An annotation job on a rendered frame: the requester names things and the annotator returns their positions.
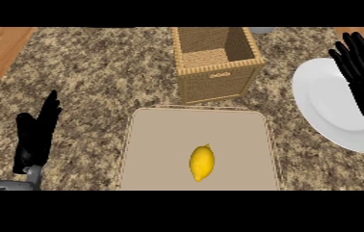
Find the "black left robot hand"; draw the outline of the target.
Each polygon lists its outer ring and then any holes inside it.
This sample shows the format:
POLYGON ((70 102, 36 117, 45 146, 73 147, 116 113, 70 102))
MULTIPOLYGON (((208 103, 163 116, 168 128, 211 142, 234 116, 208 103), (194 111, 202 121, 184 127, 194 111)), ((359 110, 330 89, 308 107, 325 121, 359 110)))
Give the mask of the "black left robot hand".
POLYGON ((61 113, 57 90, 52 90, 37 117, 30 113, 17 116, 18 147, 14 173, 26 174, 26 168, 43 166, 49 161, 54 132, 61 113))

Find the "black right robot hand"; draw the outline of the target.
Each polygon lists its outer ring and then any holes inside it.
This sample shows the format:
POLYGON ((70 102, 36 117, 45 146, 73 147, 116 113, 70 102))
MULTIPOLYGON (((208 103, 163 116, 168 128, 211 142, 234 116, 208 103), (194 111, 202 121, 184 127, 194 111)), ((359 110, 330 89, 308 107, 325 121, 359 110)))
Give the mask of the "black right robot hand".
POLYGON ((354 101, 364 115, 364 37, 359 32, 344 33, 344 41, 329 50, 339 71, 342 72, 354 101))

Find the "white round plate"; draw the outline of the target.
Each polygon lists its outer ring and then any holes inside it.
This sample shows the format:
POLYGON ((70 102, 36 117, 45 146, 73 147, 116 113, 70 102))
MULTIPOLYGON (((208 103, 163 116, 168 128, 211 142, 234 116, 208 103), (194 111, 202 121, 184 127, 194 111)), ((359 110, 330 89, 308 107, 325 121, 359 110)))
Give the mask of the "white round plate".
POLYGON ((319 58, 301 64, 292 90, 301 113, 316 131, 336 145, 364 153, 364 115, 333 59, 319 58))

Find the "beige square tray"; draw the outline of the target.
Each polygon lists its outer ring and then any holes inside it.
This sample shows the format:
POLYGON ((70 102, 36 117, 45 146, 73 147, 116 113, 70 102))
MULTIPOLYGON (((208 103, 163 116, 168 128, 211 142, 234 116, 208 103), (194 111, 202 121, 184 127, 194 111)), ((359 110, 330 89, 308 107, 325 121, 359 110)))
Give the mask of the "beige square tray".
POLYGON ((140 109, 131 120, 125 190, 276 190, 267 120, 249 111, 140 109), (209 145, 212 174, 196 181, 190 158, 209 145))

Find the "yellow lemon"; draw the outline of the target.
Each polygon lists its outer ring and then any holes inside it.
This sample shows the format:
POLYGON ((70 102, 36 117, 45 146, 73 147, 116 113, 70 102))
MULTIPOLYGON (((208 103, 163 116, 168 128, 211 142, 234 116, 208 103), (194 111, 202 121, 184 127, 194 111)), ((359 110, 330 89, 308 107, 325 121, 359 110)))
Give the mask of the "yellow lemon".
POLYGON ((197 182, 209 176, 215 167, 215 155, 211 145, 199 146, 190 159, 190 169, 197 182))

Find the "pale grey round object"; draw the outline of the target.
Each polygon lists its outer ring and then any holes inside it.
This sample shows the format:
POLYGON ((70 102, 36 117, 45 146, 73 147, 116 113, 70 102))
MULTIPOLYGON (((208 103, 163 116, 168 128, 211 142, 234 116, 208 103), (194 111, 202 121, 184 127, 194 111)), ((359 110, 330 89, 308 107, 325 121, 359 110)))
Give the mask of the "pale grey round object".
POLYGON ((268 34, 274 31, 274 27, 249 27, 254 34, 268 34))

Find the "brown wicker basket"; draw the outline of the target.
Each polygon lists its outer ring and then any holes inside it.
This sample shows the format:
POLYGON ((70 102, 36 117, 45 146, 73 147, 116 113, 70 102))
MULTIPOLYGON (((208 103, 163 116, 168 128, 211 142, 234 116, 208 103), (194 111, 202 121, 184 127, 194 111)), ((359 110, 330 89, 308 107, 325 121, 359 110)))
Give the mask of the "brown wicker basket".
POLYGON ((184 104, 242 96, 265 65, 248 27, 172 27, 184 104))

